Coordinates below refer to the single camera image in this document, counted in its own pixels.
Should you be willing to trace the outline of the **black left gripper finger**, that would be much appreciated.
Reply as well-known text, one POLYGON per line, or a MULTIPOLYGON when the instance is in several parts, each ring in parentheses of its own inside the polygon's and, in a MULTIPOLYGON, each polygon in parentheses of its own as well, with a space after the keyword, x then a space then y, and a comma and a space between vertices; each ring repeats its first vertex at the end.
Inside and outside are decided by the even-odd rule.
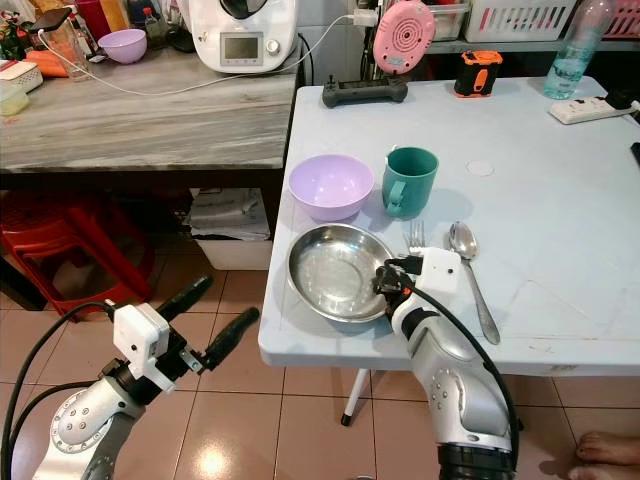
POLYGON ((157 314, 164 317, 166 321, 172 321, 179 315, 186 314, 189 308, 195 306, 197 302, 200 302, 201 298, 205 296, 212 285, 212 278, 210 275, 200 276, 195 282, 187 285, 169 300, 165 300, 155 310, 157 314))
POLYGON ((230 323, 215 335, 210 346, 205 349, 202 356, 204 370, 214 370, 225 360, 241 342, 244 333, 260 319, 260 310, 257 307, 247 308, 242 314, 234 317, 230 323))

